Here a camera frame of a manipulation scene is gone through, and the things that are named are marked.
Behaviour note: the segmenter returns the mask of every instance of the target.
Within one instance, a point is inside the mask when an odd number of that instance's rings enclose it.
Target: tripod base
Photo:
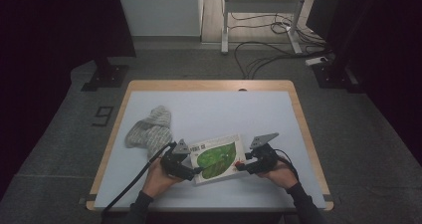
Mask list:
[[[349,67],[345,67],[342,73],[335,71],[332,65],[313,65],[312,68],[322,89],[347,89],[350,93],[364,93],[361,83]]]
[[[128,71],[128,66],[108,66],[106,72],[96,70],[89,83],[85,83],[82,92],[96,92],[98,88],[119,88]]]

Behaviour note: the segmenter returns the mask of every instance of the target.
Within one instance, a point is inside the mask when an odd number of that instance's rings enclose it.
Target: green leaf illustration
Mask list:
[[[236,158],[235,143],[214,147],[198,156],[198,165],[204,167],[202,177],[209,179],[225,172]]]

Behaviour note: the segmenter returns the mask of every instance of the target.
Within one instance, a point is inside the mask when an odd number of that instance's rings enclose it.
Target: power strip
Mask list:
[[[328,61],[327,57],[318,57],[318,58],[312,58],[305,61],[305,64],[307,66],[312,66],[320,63],[325,63]]]

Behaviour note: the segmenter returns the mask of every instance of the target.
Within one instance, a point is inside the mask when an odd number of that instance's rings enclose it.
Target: white tabletop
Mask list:
[[[171,112],[173,139],[184,138],[187,144],[239,133],[248,151],[254,136],[278,132],[280,135],[270,141],[270,145],[289,155],[316,207],[326,207],[288,92],[142,91],[131,92],[125,107],[94,205],[96,209],[108,206],[146,164],[146,149],[127,148],[124,137],[137,121],[149,116],[158,106],[165,106]],[[128,209],[145,176],[112,210]],[[183,181],[156,198],[150,208],[163,211],[280,211],[294,208],[294,205],[284,189],[244,172],[236,178],[204,185]]]

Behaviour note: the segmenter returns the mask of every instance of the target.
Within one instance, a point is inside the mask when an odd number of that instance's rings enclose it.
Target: sleeve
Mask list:
[[[320,224],[326,223],[325,219],[319,213],[317,207],[313,203],[313,199],[308,196],[302,185],[298,182],[293,187],[286,190],[292,195],[298,216],[304,224]]]
[[[154,199],[142,191],[136,198],[136,201],[130,204],[130,210],[123,219],[123,224],[143,224],[146,220],[148,206]]]

